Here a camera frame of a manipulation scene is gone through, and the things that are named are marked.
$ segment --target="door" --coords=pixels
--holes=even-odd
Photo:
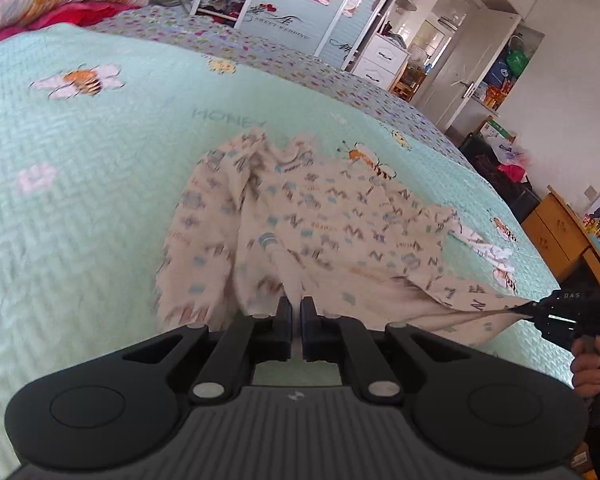
[[[445,132],[519,22],[519,15],[508,12],[490,9],[470,12],[447,47],[450,55],[446,62],[437,73],[427,77],[433,79],[426,81],[411,104]]]

